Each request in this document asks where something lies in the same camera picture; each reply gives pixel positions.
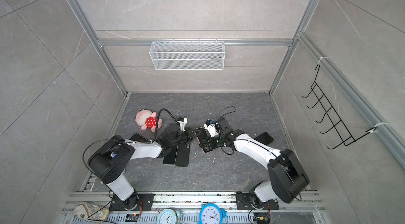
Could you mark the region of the black phone case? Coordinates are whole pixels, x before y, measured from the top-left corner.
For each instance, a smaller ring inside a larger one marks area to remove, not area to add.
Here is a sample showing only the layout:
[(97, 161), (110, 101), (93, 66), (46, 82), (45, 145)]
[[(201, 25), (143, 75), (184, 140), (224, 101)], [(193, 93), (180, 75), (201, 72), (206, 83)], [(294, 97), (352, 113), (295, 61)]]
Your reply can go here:
[(175, 166), (187, 167), (189, 165), (190, 144), (179, 144), (177, 146)]

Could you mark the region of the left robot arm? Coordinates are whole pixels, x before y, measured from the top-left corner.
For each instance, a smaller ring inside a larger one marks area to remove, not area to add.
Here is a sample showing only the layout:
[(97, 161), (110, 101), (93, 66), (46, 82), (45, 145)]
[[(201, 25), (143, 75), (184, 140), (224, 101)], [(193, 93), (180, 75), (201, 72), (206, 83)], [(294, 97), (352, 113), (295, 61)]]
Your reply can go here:
[(115, 135), (83, 162), (121, 202), (135, 205), (137, 192), (124, 176), (129, 161), (162, 158), (165, 165), (186, 167), (189, 164), (190, 144), (196, 137), (194, 130), (178, 123), (168, 125), (157, 141), (147, 140), (138, 133), (129, 140)]

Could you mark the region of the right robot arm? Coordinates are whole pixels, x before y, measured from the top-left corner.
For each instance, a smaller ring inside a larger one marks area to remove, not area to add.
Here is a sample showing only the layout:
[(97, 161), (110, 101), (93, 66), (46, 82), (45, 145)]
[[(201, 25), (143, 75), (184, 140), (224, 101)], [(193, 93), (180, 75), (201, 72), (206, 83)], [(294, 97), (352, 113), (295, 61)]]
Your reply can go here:
[(250, 190), (250, 201), (261, 206), (270, 200), (291, 203), (301, 200), (301, 191), (310, 183), (295, 153), (290, 149), (274, 149), (252, 138), (242, 130), (220, 131), (219, 126), (210, 129), (197, 129), (199, 146), (205, 153), (216, 148), (230, 147), (243, 153), (264, 166), (269, 173), (269, 181), (260, 182)]

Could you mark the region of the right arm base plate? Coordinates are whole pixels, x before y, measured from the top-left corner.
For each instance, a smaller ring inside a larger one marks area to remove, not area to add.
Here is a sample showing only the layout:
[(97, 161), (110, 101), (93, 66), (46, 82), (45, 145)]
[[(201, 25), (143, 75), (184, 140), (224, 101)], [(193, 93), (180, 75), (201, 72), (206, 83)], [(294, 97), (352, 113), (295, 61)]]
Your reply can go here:
[(266, 202), (262, 202), (254, 194), (242, 193), (237, 191), (235, 193), (236, 206), (238, 210), (253, 210), (265, 208), (267, 210), (279, 210), (278, 200), (271, 199)]

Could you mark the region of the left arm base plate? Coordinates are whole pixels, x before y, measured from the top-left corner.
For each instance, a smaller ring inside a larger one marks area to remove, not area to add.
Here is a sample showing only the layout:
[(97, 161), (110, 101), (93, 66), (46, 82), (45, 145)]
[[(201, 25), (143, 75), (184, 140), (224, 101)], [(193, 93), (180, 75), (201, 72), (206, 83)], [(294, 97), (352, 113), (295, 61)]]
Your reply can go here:
[(122, 201), (114, 194), (110, 204), (110, 211), (150, 211), (154, 202), (155, 195), (152, 193), (141, 193), (130, 196)]

